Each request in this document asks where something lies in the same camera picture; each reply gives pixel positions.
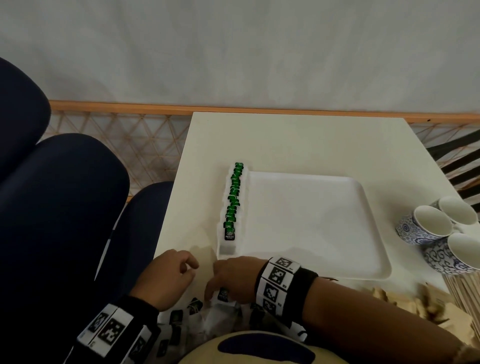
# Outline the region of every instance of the blue and white cup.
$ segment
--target blue and white cup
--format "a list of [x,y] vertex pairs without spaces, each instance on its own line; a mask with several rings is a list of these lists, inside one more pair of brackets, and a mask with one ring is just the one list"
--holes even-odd
[[418,206],[395,227],[403,241],[412,245],[431,244],[453,232],[450,218],[432,206]]
[[455,232],[422,247],[423,258],[442,274],[472,273],[480,269],[480,240]]
[[473,225],[478,221],[473,207],[458,197],[445,196],[430,206],[446,213],[454,224]]

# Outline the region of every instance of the white tray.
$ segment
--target white tray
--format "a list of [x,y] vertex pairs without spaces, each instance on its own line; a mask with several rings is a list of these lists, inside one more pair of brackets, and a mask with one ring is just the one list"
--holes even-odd
[[283,255],[324,277],[390,276],[365,192],[353,178],[250,171],[245,182],[232,256]]

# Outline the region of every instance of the black chair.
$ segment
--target black chair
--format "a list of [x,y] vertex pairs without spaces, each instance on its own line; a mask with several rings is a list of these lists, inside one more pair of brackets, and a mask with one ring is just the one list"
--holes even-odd
[[[438,146],[431,146],[427,148],[427,151],[430,153],[430,155],[433,157],[435,161],[439,160],[441,157],[445,156],[446,154],[458,149],[462,148],[465,146],[468,146],[469,144],[475,143],[480,140],[480,130],[477,130],[473,133],[470,133],[468,135],[462,136],[458,139],[451,140],[447,143],[440,144]],[[443,166],[442,172],[447,174],[450,172],[453,172],[463,166],[466,166],[467,164],[477,160],[480,158],[480,148],[447,164],[446,166]],[[457,186],[461,183],[464,183],[466,181],[469,181],[471,179],[474,179],[476,177],[480,177],[480,166],[474,167],[470,170],[467,170],[455,177],[452,177],[449,179],[449,182],[453,186]],[[463,188],[458,190],[458,194],[460,197],[463,199],[475,196],[477,194],[480,194],[480,179],[478,181],[474,181],[473,183],[469,183],[467,186],[464,186]],[[476,203],[472,205],[472,207],[475,209],[477,213],[480,212],[480,203]]]

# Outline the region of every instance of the finger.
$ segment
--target finger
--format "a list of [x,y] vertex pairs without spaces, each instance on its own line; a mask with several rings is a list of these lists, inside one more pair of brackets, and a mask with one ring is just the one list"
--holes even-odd
[[180,250],[177,252],[177,256],[180,258],[182,263],[187,263],[193,269],[197,269],[199,267],[197,258],[195,258],[189,251]]
[[205,287],[205,294],[204,294],[205,301],[209,301],[212,299],[213,292],[219,290],[222,287],[222,282],[223,282],[223,279],[221,275],[216,275],[211,280],[208,281]]
[[213,263],[213,274],[218,274],[218,272],[225,266],[227,261],[225,259],[217,260]]
[[195,269],[189,269],[182,274],[179,282],[179,286],[182,292],[184,292],[188,288],[188,286],[190,286],[191,282],[195,278],[195,274],[196,274]]

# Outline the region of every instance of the wooden rail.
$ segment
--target wooden rail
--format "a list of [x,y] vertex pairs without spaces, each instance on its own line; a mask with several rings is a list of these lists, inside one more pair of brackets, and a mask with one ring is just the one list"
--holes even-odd
[[255,114],[293,114],[293,115],[331,115],[331,116],[367,116],[381,118],[404,118],[409,123],[431,122],[447,124],[480,123],[480,114],[476,113],[421,113],[421,112],[383,112],[383,111],[329,111],[304,109],[258,109],[230,108],[216,106],[182,106],[156,104],[128,104],[115,102],[59,101],[51,100],[52,110],[113,112],[118,114],[157,114],[157,115],[192,115],[202,112],[244,112]]

